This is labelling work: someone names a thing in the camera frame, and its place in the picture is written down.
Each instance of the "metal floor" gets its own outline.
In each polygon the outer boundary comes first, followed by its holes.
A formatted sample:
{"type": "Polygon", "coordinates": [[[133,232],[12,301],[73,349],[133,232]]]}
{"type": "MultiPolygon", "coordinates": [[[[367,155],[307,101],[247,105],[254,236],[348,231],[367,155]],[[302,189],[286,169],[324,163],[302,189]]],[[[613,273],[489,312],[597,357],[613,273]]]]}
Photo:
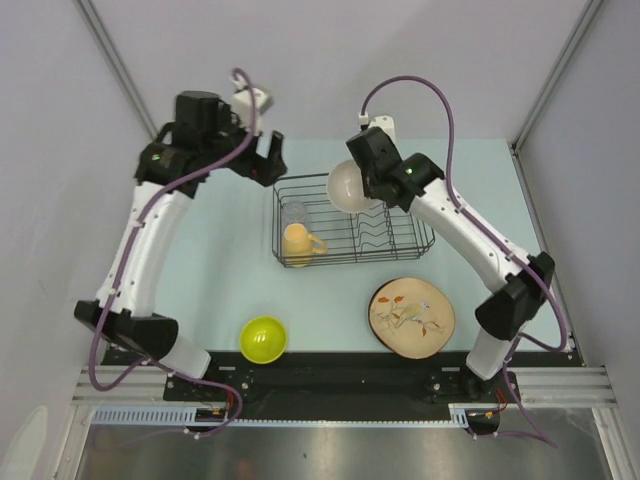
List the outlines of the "metal floor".
{"type": "MultiPolygon", "coordinates": [[[[559,450],[514,438],[473,441],[462,430],[233,427],[195,441],[179,433],[113,445],[150,427],[93,426],[78,479],[610,479],[591,410],[538,410],[559,450]]],[[[502,429],[526,429],[509,410],[502,429]]]]}

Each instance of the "light blue table surface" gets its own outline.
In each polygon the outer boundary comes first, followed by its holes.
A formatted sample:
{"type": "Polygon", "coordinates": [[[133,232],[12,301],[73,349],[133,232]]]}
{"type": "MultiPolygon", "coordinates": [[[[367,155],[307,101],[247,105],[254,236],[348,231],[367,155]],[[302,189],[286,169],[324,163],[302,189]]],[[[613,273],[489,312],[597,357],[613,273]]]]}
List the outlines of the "light blue table surface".
{"type": "MultiPolygon", "coordinates": [[[[288,175],[328,172],[349,158],[343,141],[286,140],[288,175]]],[[[401,140],[403,156],[425,153],[444,167],[446,141],[401,140]]],[[[530,253],[540,250],[504,140],[459,140],[454,184],[489,222],[530,253]]],[[[209,350],[238,350],[251,318],[273,315],[289,332],[289,351],[387,351],[367,320],[372,294],[390,279],[420,277],[451,301],[456,329],[445,350],[469,350],[479,326],[475,308],[489,295],[462,257],[436,234],[420,260],[283,268],[271,252],[272,189],[223,170],[200,187],[160,278],[156,311],[209,350]]],[[[527,331],[557,344],[545,305],[527,331]]],[[[523,342],[521,350],[535,350],[523,342]]]]}

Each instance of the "bird pattern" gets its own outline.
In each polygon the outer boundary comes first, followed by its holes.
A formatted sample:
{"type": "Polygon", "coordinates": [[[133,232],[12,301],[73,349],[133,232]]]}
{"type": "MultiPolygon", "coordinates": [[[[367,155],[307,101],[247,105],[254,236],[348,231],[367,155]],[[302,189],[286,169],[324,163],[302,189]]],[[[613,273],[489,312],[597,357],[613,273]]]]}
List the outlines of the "bird pattern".
{"type": "Polygon", "coordinates": [[[427,302],[410,303],[406,306],[400,305],[404,300],[404,296],[397,296],[393,300],[387,297],[380,297],[379,304],[389,304],[389,311],[380,313],[374,312],[381,322],[386,322],[391,333],[393,330],[399,329],[407,322],[416,322],[422,325],[422,336],[426,336],[428,331],[443,333],[445,328],[438,324],[436,319],[423,320],[422,316],[429,309],[427,302]]]}

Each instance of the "black wire dish rack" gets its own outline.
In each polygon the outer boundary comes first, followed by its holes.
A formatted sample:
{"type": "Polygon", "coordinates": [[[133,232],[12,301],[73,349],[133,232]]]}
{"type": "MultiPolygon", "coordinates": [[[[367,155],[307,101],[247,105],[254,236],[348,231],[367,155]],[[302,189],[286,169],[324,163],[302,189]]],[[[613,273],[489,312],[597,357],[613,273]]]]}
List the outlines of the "black wire dish rack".
{"type": "Polygon", "coordinates": [[[285,267],[301,261],[307,266],[320,266],[411,260],[420,258],[435,243],[433,229],[400,208],[389,209],[380,202],[357,214],[336,209],[327,196],[328,175],[284,177],[273,186],[272,249],[285,267]],[[287,203],[304,204],[305,224],[311,233],[327,242],[327,253],[285,256],[282,208],[287,203]]]}

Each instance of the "brown plate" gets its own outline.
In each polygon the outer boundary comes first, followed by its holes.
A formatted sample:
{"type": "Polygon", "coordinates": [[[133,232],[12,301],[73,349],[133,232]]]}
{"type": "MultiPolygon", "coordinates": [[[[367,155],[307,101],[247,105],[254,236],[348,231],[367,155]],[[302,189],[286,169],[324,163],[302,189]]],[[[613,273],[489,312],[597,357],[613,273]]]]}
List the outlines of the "brown plate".
{"type": "Polygon", "coordinates": [[[436,354],[447,344],[456,319],[451,303],[436,287],[419,278],[399,278],[374,294],[369,325],[395,353],[418,359],[436,354]]]}

